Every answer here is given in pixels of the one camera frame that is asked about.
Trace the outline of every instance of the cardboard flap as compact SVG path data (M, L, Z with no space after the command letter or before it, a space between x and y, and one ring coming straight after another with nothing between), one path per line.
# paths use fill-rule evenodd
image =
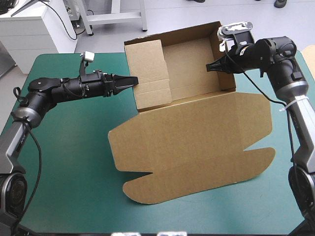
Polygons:
M126 182L123 190L129 198L139 203L161 203L251 179L262 173L271 164L274 156L274 149L264 148L195 161L194 164Z
M242 145L246 149L271 133L270 103L262 94L235 95Z
M110 131L109 141L118 170L153 173L124 186L130 198L150 204L263 172L274 151L243 150L266 136L270 123L263 96L231 92L140 113Z
M306 47L303 50L302 55L308 68L311 71L313 78L315 78L315 45L310 45Z
M125 46L130 74L137 76L134 87L138 109L172 102L169 76L160 40Z

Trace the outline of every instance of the person's foot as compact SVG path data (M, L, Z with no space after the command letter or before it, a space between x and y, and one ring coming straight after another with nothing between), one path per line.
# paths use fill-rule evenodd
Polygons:
M286 0L276 0L274 6L277 8L282 8L286 5Z

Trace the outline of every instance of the green table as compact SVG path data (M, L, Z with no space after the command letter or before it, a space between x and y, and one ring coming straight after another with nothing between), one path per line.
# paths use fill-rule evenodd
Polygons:
M313 78L301 56L301 68L311 86ZM39 77L76 77L79 54L39 56L26 80ZM96 54L90 73L129 73L125 54ZM272 98L268 79L258 71L249 75ZM257 91L243 75L236 75L237 90ZM131 89L110 98L91 98L58 104L34 130L43 152L42 179L23 224L37 232L110 233L117 231L184 230L213 234L287 234L301 221L287 181L291 166L285 113L272 104L273 132L251 148L274 147L276 157L260 176L242 183L192 194L158 205L141 205L126 197L122 185L141 174L116 170L108 131L137 114ZM9 119L6 128L11 124ZM29 193L34 185L38 157L28 138L19 158L27 170Z

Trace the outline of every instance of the cardboard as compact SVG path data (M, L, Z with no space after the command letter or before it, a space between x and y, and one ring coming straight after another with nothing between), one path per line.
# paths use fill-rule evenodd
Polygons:
M315 78L315 45L310 45L302 51L304 60L311 71L313 78Z
M248 150L272 130L262 95L235 92L233 75L206 72L219 52L219 22L125 42L139 115L109 133L116 168L151 173L126 182L155 204L251 179L272 148Z

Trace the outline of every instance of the metal frame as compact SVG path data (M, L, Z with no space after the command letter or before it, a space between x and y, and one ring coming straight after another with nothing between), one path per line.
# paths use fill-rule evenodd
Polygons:
M84 0L77 0L79 12L82 17L83 24L85 26L88 35L92 36L93 25L103 25L112 23L129 22L137 19L142 20L142 30L147 31L147 17L145 0L139 0L140 12L120 12L121 0L112 0L112 9L110 14L92 15L88 14Z

